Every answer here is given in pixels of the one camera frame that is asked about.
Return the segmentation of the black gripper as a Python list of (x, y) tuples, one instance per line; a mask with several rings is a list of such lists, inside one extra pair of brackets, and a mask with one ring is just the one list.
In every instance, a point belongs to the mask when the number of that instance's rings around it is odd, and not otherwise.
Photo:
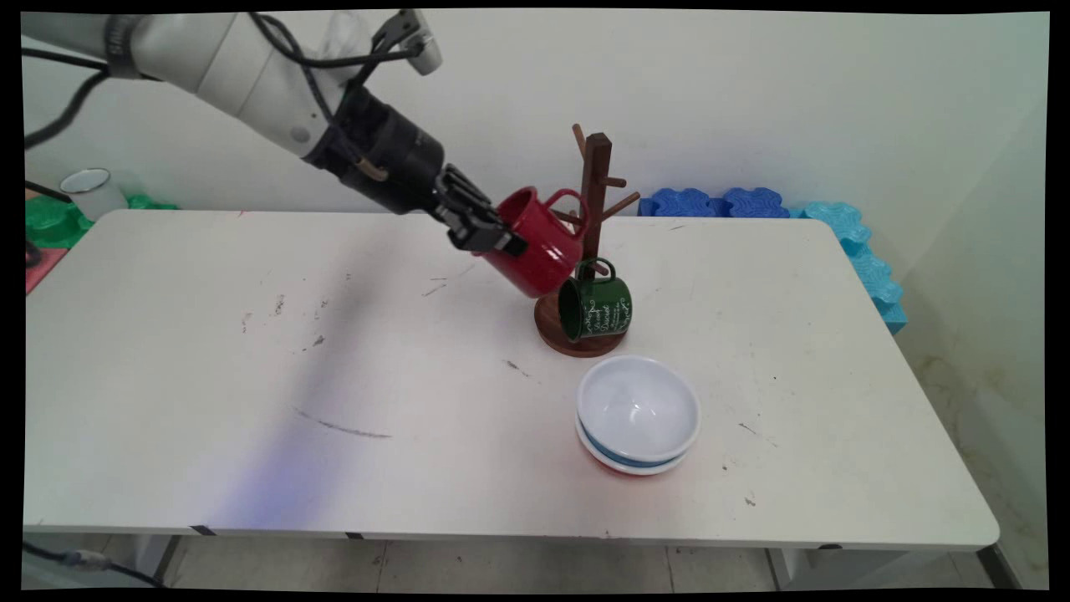
[(348, 84), (328, 129), (304, 160), (398, 216), (433, 212), (457, 250), (511, 257), (528, 251), (528, 240), (502, 221), (457, 166), (444, 165), (444, 156), (435, 137), (363, 84)]

